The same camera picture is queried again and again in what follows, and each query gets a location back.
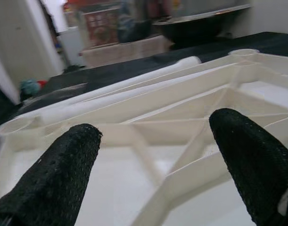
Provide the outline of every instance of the black bowl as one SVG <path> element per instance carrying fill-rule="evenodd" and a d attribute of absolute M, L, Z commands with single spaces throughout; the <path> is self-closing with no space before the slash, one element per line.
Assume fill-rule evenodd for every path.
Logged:
<path fill-rule="evenodd" d="M 224 23 L 233 20 L 237 14 L 238 11 L 229 11 L 214 15 L 167 18 L 155 22 L 154 26 L 176 44 L 204 42 L 214 39 L 222 31 Z"/>

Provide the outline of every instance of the teal object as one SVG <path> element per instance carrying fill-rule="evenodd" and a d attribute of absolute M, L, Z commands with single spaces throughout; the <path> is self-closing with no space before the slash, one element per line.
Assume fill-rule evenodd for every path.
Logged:
<path fill-rule="evenodd" d="M 40 84 L 34 79 L 23 80 L 20 83 L 20 89 L 27 95 L 34 96 L 40 90 Z"/>

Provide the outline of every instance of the black mesh gripper pad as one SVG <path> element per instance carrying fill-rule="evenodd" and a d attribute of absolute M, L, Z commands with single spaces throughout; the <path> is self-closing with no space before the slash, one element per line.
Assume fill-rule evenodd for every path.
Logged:
<path fill-rule="evenodd" d="M 0 199 L 0 218 L 11 216 L 23 226 L 73 226 L 101 137 L 89 124 L 74 126 L 60 136 Z"/>
<path fill-rule="evenodd" d="M 252 220 L 258 226 L 288 225 L 278 211 L 288 190 L 288 149 L 248 117 L 232 109 L 210 119 L 214 138 Z"/>

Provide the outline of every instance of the white plastic crate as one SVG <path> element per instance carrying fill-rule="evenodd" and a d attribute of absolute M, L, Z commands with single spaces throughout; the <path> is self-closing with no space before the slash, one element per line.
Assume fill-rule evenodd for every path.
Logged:
<path fill-rule="evenodd" d="M 19 117 L 34 117 L 39 114 L 45 114 L 45 112 L 50 112 L 49 109 L 56 108 L 56 107 L 59 107 L 64 110 L 65 106 L 67 107 L 65 109 L 65 112 L 71 112 L 70 108 L 72 109 L 83 108 L 84 105 L 82 106 L 75 105 L 76 103 L 80 103 L 82 101 L 91 101 L 91 100 L 95 100 L 101 97 L 107 97 L 109 95 L 114 95 L 114 94 L 117 94 L 116 96 L 120 96 L 122 92 L 126 92 L 126 91 L 129 91 L 127 95 L 129 95 L 129 97 L 132 97 L 132 96 L 137 95 L 137 91 L 135 92 L 132 91 L 136 88 L 141 88 L 141 87 L 145 87 L 145 86 L 152 85 L 152 84 L 157 84 L 157 85 L 162 86 L 161 82 L 163 81 L 181 78 L 181 77 L 189 76 L 189 75 L 196 74 L 196 73 L 206 73 L 207 70 L 222 68 L 227 65 L 232 66 L 235 63 L 239 63 L 239 62 L 243 62 L 247 60 L 249 60 L 250 62 L 253 61 L 255 63 L 258 63 L 259 68 L 262 68 L 262 66 L 266 67 L 266 69 L 263 72 L 265 74 L 267 74 L 269 70 L 274 68 L 274 70 L 271 73 L 276 74 L 276 75 L 281 75 L 283 78 L 286 78 L 286 79 L 288 78 L 288 57 L 260 54 L 258 53 L 257 50 L 254 50 L 254 49 L 241 49 L 241 50 L 236 50 L 236 51 L 231 52 L 229 56 L 219 58 L 217 60 L 210 61 L 210 62 L 200 64 L 200 65 L 197 65 L 195 63 L 196 62 L 195 58 L 191 58 L 191 57 L 186 58 L 184 60 L 181 60 L 179 63 L 169 66 L 167 68 L 162 68 L 154 72 L 150 72 L 150 73 L 126 80 L 126 81 L 113 84 L 108 87 L 104 87 L 104 88 L 101 88 L 101 89 L 98 89 L 98 90 L 95 90 L 95 91 L 92 91 L 83 95 L 79 95 L 79 96 L 70 98 L 68 100 L 44 107 L 42 109 L 26 113 Z M 248 71 L 250 68 L 250 65 L 247 67 L 242 66 L 242 68 L 243 68 L 242 71 L 244 73 L 250 73 L 250 71 Z M 203 85 L 208 85 L 207 78 L 205 79 L 205 81 L 199 81 L 199 82 L 203 82 Z M 85 108 L 86 108 L 85 112 L 90 111 L 90 110 L 95 110 L 97 108 L 96 102 L 95 101 L 88 102 Z M 56 119 L 56 121 L 53 121 L 53 122 L 57 122 L 57 121 L 61 121 L 70 117 L 74 117 L 82 113 L 84 113 L 84 111 L 83 112 L 72 111 L 71 114 L 69 115 L 67 115 L 66 113 L 59 114 L 58 119 Z"/>
<path fill-rule="evenodd" d="M 104 136 L 77 226 L 93 220 L 99 226 L 254 225 L 218 152 L 208 116 L 234 108 L 288 147 L 288 76 L 280 73 L 286 69 L 275 71 L 255 56 L 88 101 L 95 105 L 76 104 L 85 114 L 55 124 L 49 118 L 60 113 L 51 109 L 43 117 L 2 125 L 0 197 L 70 126 L 90 123 Z M 279 60 L 276 65 L 285 66 L 288 58 Z"/>

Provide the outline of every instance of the white wall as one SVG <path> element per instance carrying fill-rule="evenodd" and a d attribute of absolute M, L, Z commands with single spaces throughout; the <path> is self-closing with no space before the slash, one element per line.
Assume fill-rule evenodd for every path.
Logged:
<path fill-rule="evenodd" d="M 252 3 L 253 7 L 232 28 L 235 37 L 259 32 L 288 33 L 288 0 L 252 0 Z"/>
<path fill-rule="evenodd" d="M 58 32 L 67 31 L 67 23 L 63 14 L 62 5 L 66 0 L 43 0 L 49 13 L 53 16 L 54 24 Z"/>
<path fill-rule="evenodd" d="M 39 9 L 37 0 L 0 0 L 0 59 L 17 88 L 21 80 L 48 80 L 62 72 Z"/>
<path fill-rule="evenodd" d="M 0 89 L 4 94 L 12 100 L 13 103 L 19 103 L 19 93 L 13 85 L 11 79 L 8 77 L 1 61 L 0 61 Z"/>

